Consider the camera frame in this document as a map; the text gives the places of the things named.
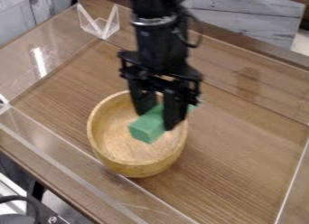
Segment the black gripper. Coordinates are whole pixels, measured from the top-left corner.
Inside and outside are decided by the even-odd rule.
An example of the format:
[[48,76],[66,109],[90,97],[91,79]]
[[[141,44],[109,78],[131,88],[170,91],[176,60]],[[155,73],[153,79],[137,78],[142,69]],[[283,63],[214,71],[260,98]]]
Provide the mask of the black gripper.
[[168,131],[186,119],[189,103],[184,97],[201,95],[202,73],[188,62],[189,49],[202,42],[190,43],[189,21],[201,26],[192,14],[173,14],[143,18],[137,14],[131,25],[137,50],[121,51],[121,75],[129,81],[130,97],[137,114],[142,116],[158,104],[155,92],[163,91],[163,121]]

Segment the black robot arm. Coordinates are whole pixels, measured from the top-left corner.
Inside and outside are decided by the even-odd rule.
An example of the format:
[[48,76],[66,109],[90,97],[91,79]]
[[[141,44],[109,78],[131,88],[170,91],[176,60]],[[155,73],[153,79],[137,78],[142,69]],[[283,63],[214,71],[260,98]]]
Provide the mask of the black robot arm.
[[166,130],[186,119],[189,106],[200,103],[204,81],[188,62],[189,49],[200,44],[189,42],[189,21],[197,17],[184,1],[130,0],[138,49],[118,53],[135,111],[142,116],[161,103]]

